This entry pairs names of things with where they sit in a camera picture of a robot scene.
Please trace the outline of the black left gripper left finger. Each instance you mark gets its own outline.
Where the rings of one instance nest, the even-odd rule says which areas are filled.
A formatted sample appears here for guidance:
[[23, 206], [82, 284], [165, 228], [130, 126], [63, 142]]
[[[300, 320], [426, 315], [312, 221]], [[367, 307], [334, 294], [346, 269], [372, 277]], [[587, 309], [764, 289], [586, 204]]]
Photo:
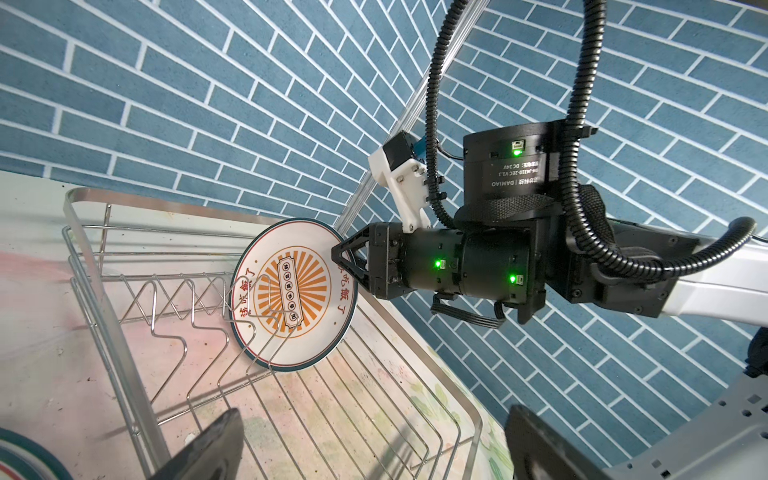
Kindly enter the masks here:
[[237, 408], [220, 415], [152, 477], [156, 479], [235, 479], [245, 443]]

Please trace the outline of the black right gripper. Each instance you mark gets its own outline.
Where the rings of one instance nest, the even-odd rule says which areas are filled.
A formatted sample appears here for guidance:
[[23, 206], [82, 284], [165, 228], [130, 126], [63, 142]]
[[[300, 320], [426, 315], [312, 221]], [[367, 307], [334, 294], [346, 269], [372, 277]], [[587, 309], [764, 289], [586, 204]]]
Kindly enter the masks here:
[[[416, 290], [405, 267], [413, 233], [401, 223], [371, 223], [331, 249], [333, 262], [355, 279], [365, 291], [382, 300], [393, 300]], [[359, 251], [368, 246], [367, 260]]]

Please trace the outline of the sunburst red text plate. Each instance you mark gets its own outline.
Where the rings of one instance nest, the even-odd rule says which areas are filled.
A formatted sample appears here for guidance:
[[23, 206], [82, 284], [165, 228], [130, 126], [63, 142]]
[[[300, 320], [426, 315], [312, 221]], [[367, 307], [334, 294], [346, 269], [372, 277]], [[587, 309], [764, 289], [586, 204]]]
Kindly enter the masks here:
[[4, 428], [1, 429], [1, 478], [73, 479], [59, 459], [42, 445]]

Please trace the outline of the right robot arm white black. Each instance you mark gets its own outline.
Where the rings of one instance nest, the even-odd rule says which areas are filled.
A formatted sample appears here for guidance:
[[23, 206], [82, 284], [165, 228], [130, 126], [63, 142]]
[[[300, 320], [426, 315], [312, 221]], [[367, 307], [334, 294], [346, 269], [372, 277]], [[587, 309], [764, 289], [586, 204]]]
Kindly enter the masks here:
[[525, 323], [548, 290], [573, 304], [657, 317], [691, 314], [752, 324], [738, 378], [714, 404], [643, 453], [601, 468], [529, 408], [505, 426], [518, 479], [763, 479], [767, 475], [767, 244], [751, 221], [722, 239], [611, 220], [598, 192], [578, 191], [597, 240], [670, 272], [624, 273], [590, 258], [562, 209], [563, 121], [525, 124], [464, 140], [465, 202], [448, 228], [430, 226], [426, 144], [400, 133], [371, 155], [375, 181], [400, 218], [372, 223], [332, 250], [333, 261], [373, 296], [433, 293], [434, 313], [491, 329], [515, 310]]

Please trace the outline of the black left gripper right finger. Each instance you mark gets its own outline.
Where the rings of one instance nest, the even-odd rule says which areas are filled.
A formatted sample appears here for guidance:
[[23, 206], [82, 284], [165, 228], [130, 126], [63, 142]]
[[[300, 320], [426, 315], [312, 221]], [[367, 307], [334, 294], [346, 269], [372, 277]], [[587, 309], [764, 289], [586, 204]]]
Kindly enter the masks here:
[[609, 479], [525, 405], [511, 406], [504, 434], [515, 479]]

